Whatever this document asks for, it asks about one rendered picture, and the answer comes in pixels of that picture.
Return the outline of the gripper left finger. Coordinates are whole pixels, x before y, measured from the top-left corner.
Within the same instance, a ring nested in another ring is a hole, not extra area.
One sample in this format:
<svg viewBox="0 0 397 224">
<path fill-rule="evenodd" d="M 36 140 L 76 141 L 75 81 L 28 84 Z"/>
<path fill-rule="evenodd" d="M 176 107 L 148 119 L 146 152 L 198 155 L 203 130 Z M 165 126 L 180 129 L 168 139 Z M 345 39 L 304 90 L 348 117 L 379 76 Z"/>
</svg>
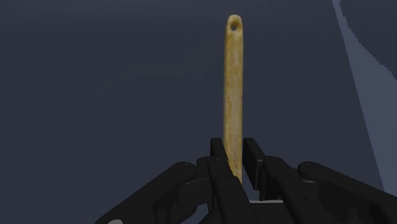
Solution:
<svg viewBox="0 0 397 224">
<path fill-rule="evenodd" d="M 94 224 L 181 224 L 203 204 L 209 212 L 199 224 L 258 224 L 220 138 L 210 152 L 196 164 L 172 165 Z"/>
</svg>

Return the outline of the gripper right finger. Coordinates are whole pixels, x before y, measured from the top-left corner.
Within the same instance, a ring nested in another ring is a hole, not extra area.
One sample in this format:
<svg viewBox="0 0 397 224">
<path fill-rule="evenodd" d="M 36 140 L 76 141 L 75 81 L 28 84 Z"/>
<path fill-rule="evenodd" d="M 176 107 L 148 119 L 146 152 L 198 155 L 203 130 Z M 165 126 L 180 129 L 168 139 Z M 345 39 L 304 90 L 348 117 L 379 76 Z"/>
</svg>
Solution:
<svg viewBox="0 0 397 224">
<path fill-rule="evenodd" d="M 243 140 L 242 163 L 260 200 L 281 199 L 295 224 L 397 224 L 397 197 L 315 162 L 290 167 Z"/>
</svg>

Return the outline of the tan wooden utensil handle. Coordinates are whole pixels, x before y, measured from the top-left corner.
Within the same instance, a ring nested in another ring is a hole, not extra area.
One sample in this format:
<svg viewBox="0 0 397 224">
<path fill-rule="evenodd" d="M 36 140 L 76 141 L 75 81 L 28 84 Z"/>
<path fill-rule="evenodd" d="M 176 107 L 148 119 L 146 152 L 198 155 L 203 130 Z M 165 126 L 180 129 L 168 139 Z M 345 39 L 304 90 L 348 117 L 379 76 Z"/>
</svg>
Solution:
<svg viewBox="0 0 397 224">
<path fill-rule="evenodd" d="M 223 144 L 234 176 L 242 180 L 242 95 L 244 33 L 242 19 L 226 21 L 223 64 Z"/>
</svg>

